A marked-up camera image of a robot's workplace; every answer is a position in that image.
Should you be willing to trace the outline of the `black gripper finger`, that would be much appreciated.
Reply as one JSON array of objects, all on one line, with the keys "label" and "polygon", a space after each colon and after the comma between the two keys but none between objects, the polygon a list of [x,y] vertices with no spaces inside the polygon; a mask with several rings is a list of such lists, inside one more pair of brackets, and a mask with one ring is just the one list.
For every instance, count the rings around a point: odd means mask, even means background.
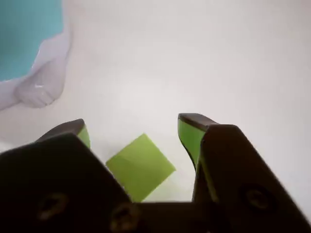
[{"label": "black gripper finger", "polygon": [[90,150],[82,119],[0,155],[3,233],[134,233],[139,215]]},{"label": "black gripper finger", "polygon": [[178,115],[178,137],[207,198],[233,233],[308,233],[310,224],[241,129],[198,113]]}]

